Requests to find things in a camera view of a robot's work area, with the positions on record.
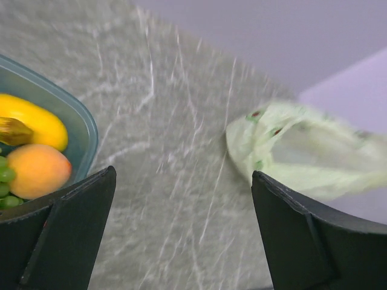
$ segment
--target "translucent green bag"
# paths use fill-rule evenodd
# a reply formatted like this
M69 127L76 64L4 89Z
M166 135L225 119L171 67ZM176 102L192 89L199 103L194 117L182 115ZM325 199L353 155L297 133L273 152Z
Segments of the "translucent green bag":
M328 201L387 186L387 138L291 102L273 102L226 128L229 155L252 181L262 171Z

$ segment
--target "marble countertop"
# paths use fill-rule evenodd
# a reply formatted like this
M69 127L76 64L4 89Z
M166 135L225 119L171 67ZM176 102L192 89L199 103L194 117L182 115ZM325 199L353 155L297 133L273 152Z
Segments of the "marble countertop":
M271 284L226 125L293 94L128 0L2 0L0 53L81 100L117 190L90 290Z

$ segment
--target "peach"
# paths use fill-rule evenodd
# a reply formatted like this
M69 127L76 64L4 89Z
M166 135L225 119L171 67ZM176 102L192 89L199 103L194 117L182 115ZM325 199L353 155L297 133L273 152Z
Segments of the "peach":
M51 146L29 144L8 154L8 166L16 172L10 191L23 199L40 198L60 189L70 178L71 163Z

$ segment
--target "plastic container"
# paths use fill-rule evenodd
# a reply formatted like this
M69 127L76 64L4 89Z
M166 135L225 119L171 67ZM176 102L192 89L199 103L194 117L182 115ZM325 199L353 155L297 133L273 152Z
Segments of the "plastic container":
M98 145L97 126L87 108L54 83L1 54L0 92L28 100L62 120L69 138L64 155L73 165L65 187L84 179ZM5 153L12 150L3 144L1 147Z

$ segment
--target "green grape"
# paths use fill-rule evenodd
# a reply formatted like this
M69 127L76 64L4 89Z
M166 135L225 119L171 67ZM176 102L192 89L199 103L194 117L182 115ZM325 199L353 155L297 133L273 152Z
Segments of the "green grape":
M10 187L6 183L0 183L0 198L6 197L10 192Z
M7 167L8 161L6 157L0 156L0 168Z
M0 200L0 208L12 208L19 205L19 199L15 196L9 195Z
M16 177L15 171L11 168L0 168L0 182L10 182Z

